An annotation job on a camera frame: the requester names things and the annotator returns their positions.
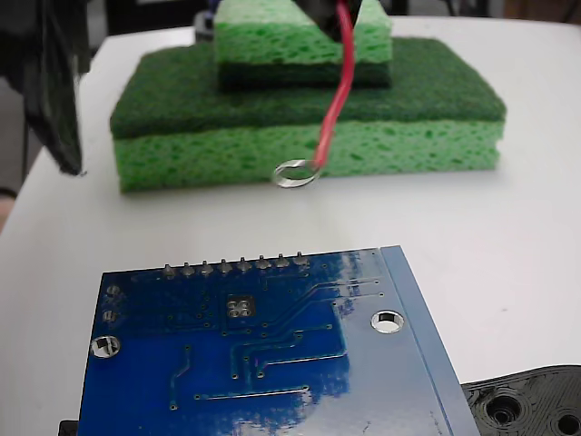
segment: black object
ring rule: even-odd
[[[571,21],[571,19],[575,15],[575,12],[579,8],[579,5],[581,5],[581,0],[570,0],[561,22],[568,23],[569,21]]]
[[[86,0],[0,1],[0,76],[64,173],[82,171],[75,81],[89,71]]]
[[[173,0],[140,4],[138,0],[107,0],[110,35],[192,25],[194,16],[208,8],[206,0]]]
[[[482,436],[581,435],[581,366],[555,366],[462,386]]]
[[[61,421],[61,425],[58,426],[58,436],[76,436],[78,428],[78,421]]]
[[[293,0],[305,14],[333,41],[340,42],[341,33],[339,18],[337,17],[338,0]],[[346,0],[351,14],[353,25],[357,23],[361,0]]]
[[[452,0],[444,0],[444,3],[446,3],[446,7],[448,8],[448,14],[450,16],[456,16],[456,11],[454,10],[454,5],[452,4]]]

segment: table surface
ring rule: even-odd
[[[0,236],[0,434],[76,419],[101,274],[166,263],[400,244],[460,382],[581,364],[581,27],[394,21],[506,101],[496,171],[120,195],[109,116],[141,55],[192,29],[107,39],[80,89],[87,175],[42,152]]]

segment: dark green scrubbing pad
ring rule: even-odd
[[[342,46],[291,0],[222,0],[214,27],[223,88],[336,85]],[[355,27],[354,84],[389,85],[391,20],[379,0],[363,0]]]
[[[441,42],[394,39],[394,87],[355,89],[324,175],[492,169],[506,108]],[[148,54],[112,118],[124,191],[268,180],[310,158],[334,90],[217,90],[210,45]]]

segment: sponge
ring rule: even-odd
[[[494,168],[506,107],[439,41],[394,39],[394,87],[352,91],[323,175]],[[217,90],[210,45],[149,54],[111,126],[123,191],[268,180],[310,158],[333,90]]]
[[[355,85],[388,85],[391,21],[379,0],[363,0],[355,27]],[[223,0],[214,27],[222,87],[335,85],[342,60],[291,0]]]

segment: hole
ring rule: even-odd
[[[576,416],[565,415],[559,420],[558,428],[563,432],[563,434],[572,435],[579,434],[579,429],[581,428],[581,423]]]
[[[371,327],[380,333],[399,332],[403,323],[403,316],[393,311],[377,312],[371,317]]]
[[[520,412],[518,401],[507,395],[496,397],[487,406],[488,416],[500,426],[506,426],[516,421]]]
[[[99,336],[91,341],[91,354],[98,359],[109,359],[121,350],[121,343],[114,336]]]

